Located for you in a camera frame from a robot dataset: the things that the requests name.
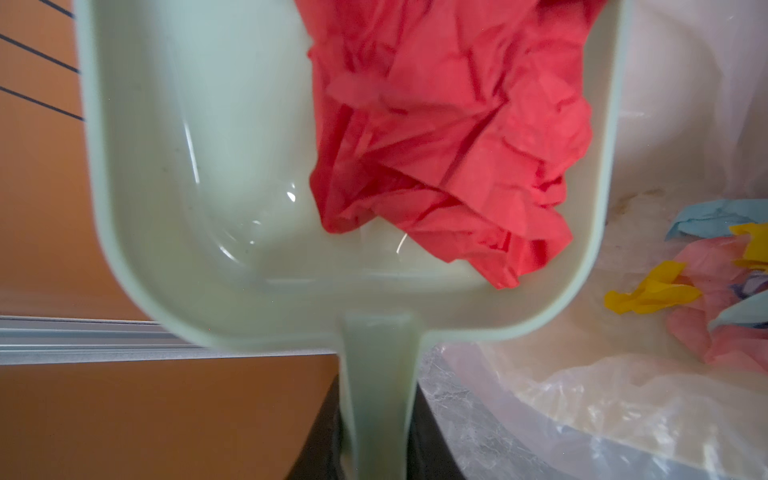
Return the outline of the large pink paper scrap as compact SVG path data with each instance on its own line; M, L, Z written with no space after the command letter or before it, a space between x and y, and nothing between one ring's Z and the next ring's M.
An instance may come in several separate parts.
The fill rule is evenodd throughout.
M767 373L767 258L748 235L696 240L673 260L700 291L667 316L668 332L708 365Z

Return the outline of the yellow paper ball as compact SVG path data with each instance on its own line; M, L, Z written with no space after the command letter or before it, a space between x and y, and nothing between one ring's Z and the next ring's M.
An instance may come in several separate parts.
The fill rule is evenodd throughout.
M607 292L604 306L619 315L652 314L692 303L702 296L702 291L684 282L685 268L684 262L664 261L654 267L632 292Z

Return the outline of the light blue paper strip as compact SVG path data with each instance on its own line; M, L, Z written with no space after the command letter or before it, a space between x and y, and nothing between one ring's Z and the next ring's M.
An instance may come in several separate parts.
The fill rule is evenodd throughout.
M712 332L723 326L766 329L767 296L765 291L726 308L709 322L708 330Z

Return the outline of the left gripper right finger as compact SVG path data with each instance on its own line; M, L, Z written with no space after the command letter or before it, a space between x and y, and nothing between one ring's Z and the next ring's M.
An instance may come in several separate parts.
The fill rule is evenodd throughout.
M465 480L419 385L409 429L409 478Z

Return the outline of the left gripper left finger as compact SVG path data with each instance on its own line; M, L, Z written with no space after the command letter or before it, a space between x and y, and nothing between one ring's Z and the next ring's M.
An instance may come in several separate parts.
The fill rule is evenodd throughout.
M341 480L342 420L339 377L324 398L304 445L286 480Z

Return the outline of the purple paper scrap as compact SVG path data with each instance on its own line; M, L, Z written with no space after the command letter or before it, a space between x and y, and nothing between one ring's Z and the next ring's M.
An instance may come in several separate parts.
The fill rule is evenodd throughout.
M741 283L732 284L730 288L738 299L745 300L768 289L768 274L753 271Z

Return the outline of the small cyan paper scrap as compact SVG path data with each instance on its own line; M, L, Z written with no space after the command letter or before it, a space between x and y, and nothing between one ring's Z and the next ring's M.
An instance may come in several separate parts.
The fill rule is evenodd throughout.
M665 239L728 237L732 226L766 222L766 199L708 201L685 207L672 221Z

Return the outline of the small yellow paper scrap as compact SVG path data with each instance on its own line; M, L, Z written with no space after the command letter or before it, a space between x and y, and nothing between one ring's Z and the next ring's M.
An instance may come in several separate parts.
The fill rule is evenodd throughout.
M734 225L729 230L734 236L747 235L749 237L742 257L735 259L733 264L741 268L766 273L768 261L767 224L747 223Z

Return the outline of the green plastic dustpan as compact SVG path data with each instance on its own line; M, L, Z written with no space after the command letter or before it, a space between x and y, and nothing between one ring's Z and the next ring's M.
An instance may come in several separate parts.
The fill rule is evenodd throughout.
M632 5L611 1L585 48L593 141L566 176L574 238L497 290L375 220L321 226L310 45L291 1L74 5L99 242L130 299L186 341L340 358L346 479L402 479L422 355L546 325L603 237Z

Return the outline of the red paper scrap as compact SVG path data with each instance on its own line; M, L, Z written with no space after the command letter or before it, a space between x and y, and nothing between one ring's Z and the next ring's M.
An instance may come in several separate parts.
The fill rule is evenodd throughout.
M513 288L571 242L558 207L592 140L601 1L300 1L323 228L381 218Z

